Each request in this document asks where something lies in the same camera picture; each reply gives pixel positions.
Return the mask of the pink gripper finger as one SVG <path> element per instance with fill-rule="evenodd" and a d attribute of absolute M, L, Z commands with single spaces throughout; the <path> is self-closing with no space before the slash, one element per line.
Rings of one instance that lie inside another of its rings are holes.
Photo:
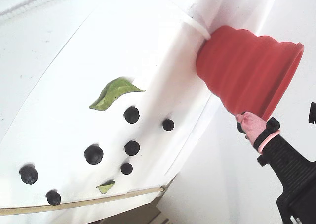
<path fill-rule="evenodd" d="M 260 154 L 258 163 L 271 166 L 285 192 L 298 194 L 309 186 L 309 161 L 280 135 L 278 120 L 266 122 L 250 112 L 237 114 L 236 120 Z"/>

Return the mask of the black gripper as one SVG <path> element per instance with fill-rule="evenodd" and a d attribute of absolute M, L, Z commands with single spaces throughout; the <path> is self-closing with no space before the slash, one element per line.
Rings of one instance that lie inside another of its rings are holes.
<path fill-rule="evenodd" d="M 276 172 L 283 192 L 277 198 L 277 207 L 284 224 L 316 222 L 316 163 L 302 163 Z"/>

